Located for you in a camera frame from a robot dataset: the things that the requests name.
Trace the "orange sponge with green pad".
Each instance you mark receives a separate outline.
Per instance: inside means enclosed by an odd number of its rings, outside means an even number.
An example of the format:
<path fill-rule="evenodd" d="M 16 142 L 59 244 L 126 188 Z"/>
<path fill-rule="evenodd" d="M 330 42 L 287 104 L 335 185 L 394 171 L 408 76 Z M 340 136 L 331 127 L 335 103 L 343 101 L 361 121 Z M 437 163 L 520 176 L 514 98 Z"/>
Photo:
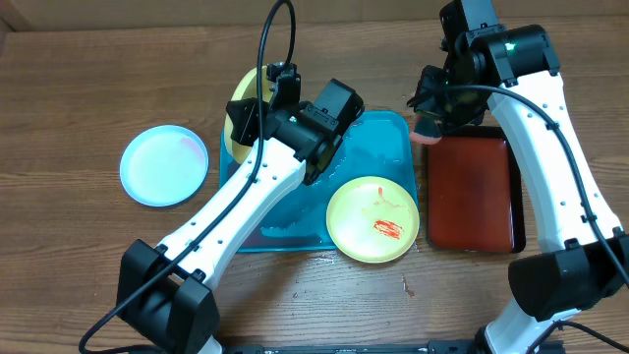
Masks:
<path fill-rule="evenodd" d="M 441 138 L 440 129 L 432 118 L 417 116 L 415 127 L 409 135 L 411 142 L 429 146 L 435 145 Z"/>

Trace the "light blue plate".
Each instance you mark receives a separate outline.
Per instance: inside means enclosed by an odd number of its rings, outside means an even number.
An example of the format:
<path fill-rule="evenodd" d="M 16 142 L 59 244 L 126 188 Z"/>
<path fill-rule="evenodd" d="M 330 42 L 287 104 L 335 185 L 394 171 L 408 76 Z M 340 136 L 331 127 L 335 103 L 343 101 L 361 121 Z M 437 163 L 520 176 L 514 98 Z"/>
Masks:
<path fill-rule="evenodd" d="M 123 190 L 137 203 L 171 207 L 200 189 L 209 166 L 208 150 L 198 135 L 181 126 L 161 125 L 127 145 L 119 177 Z"/>

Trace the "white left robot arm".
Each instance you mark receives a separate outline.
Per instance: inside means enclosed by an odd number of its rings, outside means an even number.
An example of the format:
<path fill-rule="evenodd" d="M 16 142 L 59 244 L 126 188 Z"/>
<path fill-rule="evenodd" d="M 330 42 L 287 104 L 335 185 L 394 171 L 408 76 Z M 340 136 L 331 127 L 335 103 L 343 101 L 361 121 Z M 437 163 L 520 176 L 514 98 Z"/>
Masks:
<path fill-rule="evenodd" d="M 155 247 L 135 241 L 121 260 L 118 317 L 159 353 L 221 353 L 213 296 L 231 259 L 264 217 L 326 169 L 364 103 L 332 79 L 302 101 L 295 65 L 252 69 L 227 103 L 224 145 L 239 168 L 187 223 Z"/>

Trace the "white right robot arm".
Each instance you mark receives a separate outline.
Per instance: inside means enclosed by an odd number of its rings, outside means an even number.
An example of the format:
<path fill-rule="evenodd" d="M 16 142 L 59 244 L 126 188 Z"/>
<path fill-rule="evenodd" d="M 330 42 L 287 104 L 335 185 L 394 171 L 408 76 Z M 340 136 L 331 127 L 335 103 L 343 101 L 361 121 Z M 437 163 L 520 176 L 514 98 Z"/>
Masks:
<path fill-rule="evenodd" d="M 408 102 L 418 116 L 413 137 L 433 144 L 492 114 L 530 195 L 541 247 L 509 266 L 512 300 L 461 350 L 559 353 L 550 335 L 627 285 L 627 234 L 579 145 L 546 31 L 507 29 L 490 0 L 454 0 L 439 16 L 446 59 L 423 69 Z"/>

